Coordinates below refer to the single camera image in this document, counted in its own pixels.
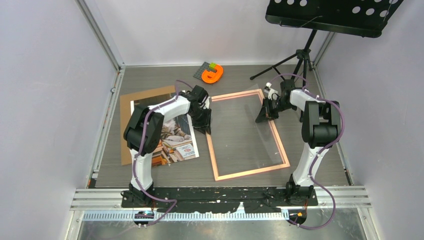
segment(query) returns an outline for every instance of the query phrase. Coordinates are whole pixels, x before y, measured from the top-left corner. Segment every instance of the music stand tripod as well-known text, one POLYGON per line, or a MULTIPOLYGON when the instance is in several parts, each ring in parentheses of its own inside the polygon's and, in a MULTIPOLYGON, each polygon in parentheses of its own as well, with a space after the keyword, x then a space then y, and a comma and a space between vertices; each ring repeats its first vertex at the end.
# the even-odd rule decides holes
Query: music stand tripod
POLYGON ((310 33, 309 38, 306 42, 306 45, 303 49, 297 49, 295 54, 293 54, 293 55, 289 56, 288 58, 268 67, 267 69, 261 71, 260 73, 254 75, 254 76, 251 76, 250 80, 255 79, 256 77, 268 72, 271 69, 274 69, 278 74, 281 74, 278 71, 277 67, 280 66, 281 64, 293 59, 294 57, 297 57, 297 59, 299 59, 299 61, 297 62, 297 65, 296 65, 296 68, 294 69, 293 74, 294 75, 298 74, 298 72, 301 68, 301 65, 303 63, 303 77, 306 79, 307 66, 309 66, 309 71, 312 71, 311 58, 309 56, 309 53, 311 52, 311 50, 309 48, 311 47, 312 41, 314 40, 314 37, 315 37, 316 34, 317 34, 317 30, 315 30, 315 29, 312 30, 312 32, 310 33))

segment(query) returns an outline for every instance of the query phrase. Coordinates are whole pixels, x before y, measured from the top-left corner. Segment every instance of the white wall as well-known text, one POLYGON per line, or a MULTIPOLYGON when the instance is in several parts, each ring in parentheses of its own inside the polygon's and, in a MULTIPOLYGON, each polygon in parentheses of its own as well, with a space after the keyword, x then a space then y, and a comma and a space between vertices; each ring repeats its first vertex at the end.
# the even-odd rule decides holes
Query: white wall
POLYGON ((346 118, 341 139, 384 240, 423 239, 424 1, 404 1, 376 39, 337 34, 319 66, 346 118))
POLYGON ((2 1, 0 239, 60 239, 115 74, 74 0, 2 1))
MULTIPOLYGON (((269 0, 95 1, 126 65, 274 64, 311 33, 268 23, 269 0)), ((318 32, 311 56, 325 36, 318 32)))

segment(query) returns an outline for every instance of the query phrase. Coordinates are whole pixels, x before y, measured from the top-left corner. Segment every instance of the gray floor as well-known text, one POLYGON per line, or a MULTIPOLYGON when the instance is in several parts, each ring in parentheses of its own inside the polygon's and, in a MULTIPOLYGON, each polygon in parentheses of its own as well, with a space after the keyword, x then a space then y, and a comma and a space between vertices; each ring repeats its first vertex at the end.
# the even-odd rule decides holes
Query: gray floor
MULTIPOLYGON (((184 80, 191 85, 199 85, 205 88, 210 96, 263 88, 266 82, 277 75, 275 71, 269 71, 253 81, 249 80, 249 77, 266 67, 268 66, 224 66, 223 77, 218 83, 213 85, 206 84, 192 77, 198 69, 197 66, 127 67, 119 94, 125 95, 173 85, 176 79, 184 80)), ((281 73, 292 73, 294 66, 281 65, 278 69, 281 73)), ((308 72, 307 79, 310 81, 308 89, 312 93, 319 93, 312 72, 308 72)), ((179 86, 180 89, 187 89, 183 84, 179 86)), ((96 187, 127 187, 132 176, 131 165, 121 166, 120 138, 122 136, 120 134, 119 105, 120 103, 118 102, 107 138, 96 187)), ((279 114, 279 119, 275 120, 275 125, 291 165, 290 167, 235 179, 215 181, 206 136, 196 132, 195 137, 200 157, 178 162, 171 166, 163 165, 153 168, 152 178, 154 185, 157 187, 254 187, 285 185, 290 174, 293 173, 299 164, 304 146, 301 137, 302 124, 298 121, 298 118, 299 112, 286 110, 279 114)), ((228 129, 227 134, 234 134, 232 131, 236 131, 236 129, 228 129)), ((250 147, 247 145, 245 149, 249 151, 250 147)), ((325 155, 316 174, 316 179, 324 186, 343 186, 348 184, 336 147, 330 149, 325 155)))

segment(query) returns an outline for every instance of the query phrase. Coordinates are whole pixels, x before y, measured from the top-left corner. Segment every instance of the music stand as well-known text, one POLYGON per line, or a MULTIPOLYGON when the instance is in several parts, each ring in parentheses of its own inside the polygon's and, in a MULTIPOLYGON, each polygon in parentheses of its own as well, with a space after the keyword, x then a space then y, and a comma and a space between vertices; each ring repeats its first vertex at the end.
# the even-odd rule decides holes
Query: music stand
POLYGON ((274 69, 294 57, 297 57, 293 74, 297 75, 303 63, 303 77, 306 79, 307 66, 312 70, 311 44, 318 30, 341 34, 378 38, 390 17, 403 0, 270 0, 265 19, 271 24, 291 28, 312 29, 303 49, 250 77, 250 80, 274 69))

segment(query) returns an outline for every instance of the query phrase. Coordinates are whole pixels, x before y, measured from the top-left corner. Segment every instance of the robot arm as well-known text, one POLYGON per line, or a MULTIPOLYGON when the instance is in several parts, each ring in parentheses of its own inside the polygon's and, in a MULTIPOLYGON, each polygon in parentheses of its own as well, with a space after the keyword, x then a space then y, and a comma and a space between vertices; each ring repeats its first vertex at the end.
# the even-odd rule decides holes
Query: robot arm
MULTIPOLYGON (((149 192, 153 188, 151 174, 152 155, 161 139, 162 125, 164 122, 179 115, 189 114, 195 130, 203 134, 211 133, 210 123, 212 110, 209 109, 208 98, 208 93, 202 87, 196 85, 192 91, 187 93, 180 92, 178 98, 175 96, 166 101, 166 103, 169 104, 160 103, 151 106, 135 106, 134 112, 124 131, 123 138, 127 141, 127 146, 129 147, 133 159, 133 170, 143 189, 149 192), (156 110, 149 116, 142 152, 138 157, 135 157, 140 150, 145 118, 147 113, 152 109, 156 110)), ((134 174, 129 189, 139 198, 146 200, 136 182, 134 174)))
MULTIPOLYGON (((288 198, 291 196, 310 198, 314 189, 314 183, 309 173, 310 167, 318 152, 340 134, 340 114, 331 104, 317 100, 302 89, 296 88, 293 79, 281 82, 280 87, 281 96, 271 88, 270 83, 266 84, 265 92, 268 93, 268 97, 263 99, 256 122, 277 119, 279 112, 287 109, 299 108, 304 112, 301 135, 305 144, 299 165, 286 184, 286 196, 288 198)), ((312 168, 312 177, 315 177, 321 160, 327 152, 328 149, 318 156, 312 168)))

